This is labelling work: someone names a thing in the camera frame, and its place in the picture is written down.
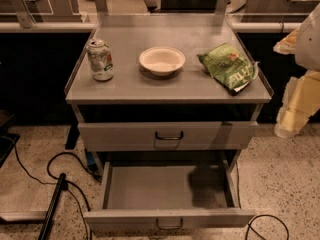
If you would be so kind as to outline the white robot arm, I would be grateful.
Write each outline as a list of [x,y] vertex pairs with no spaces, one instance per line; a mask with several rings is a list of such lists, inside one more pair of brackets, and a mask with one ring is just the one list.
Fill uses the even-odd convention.
[[293,54],[296,64],[306,69],[304,76],[290,78],[276,119],[274,133],[281,138],[290,138],[320,110],[320,5],[273,50]]

